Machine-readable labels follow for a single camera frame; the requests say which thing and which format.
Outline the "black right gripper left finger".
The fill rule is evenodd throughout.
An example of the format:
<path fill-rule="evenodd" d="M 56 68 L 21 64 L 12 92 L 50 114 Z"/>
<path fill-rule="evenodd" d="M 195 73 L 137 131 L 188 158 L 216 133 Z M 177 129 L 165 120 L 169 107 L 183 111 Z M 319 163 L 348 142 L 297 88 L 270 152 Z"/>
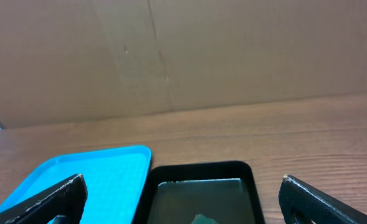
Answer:
<path fill-rule="evenodd" d="M 88 190 L 74 174 L 0 213 L 0 224 L 80 223 Z"/>

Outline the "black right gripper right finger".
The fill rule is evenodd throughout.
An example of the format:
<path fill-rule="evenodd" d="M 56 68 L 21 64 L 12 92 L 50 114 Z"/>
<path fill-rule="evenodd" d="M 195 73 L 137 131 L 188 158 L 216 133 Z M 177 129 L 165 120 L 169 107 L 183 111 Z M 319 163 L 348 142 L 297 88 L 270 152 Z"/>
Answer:
<path fill-rule="evenodd" d="M 367 224 L 367 215 L 292 176 L 283 176 L 279 205 L 286 223 Z"/>

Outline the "green yellow sponge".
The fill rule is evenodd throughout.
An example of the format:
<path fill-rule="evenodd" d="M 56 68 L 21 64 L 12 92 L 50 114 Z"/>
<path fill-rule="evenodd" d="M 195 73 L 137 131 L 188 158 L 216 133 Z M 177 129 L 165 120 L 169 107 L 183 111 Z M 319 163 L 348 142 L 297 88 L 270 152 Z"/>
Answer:
<path fill-rule="evenodd" d="M 191 224 L 218 224 L 218 222 L 202 214 L 197 214 Z"/>

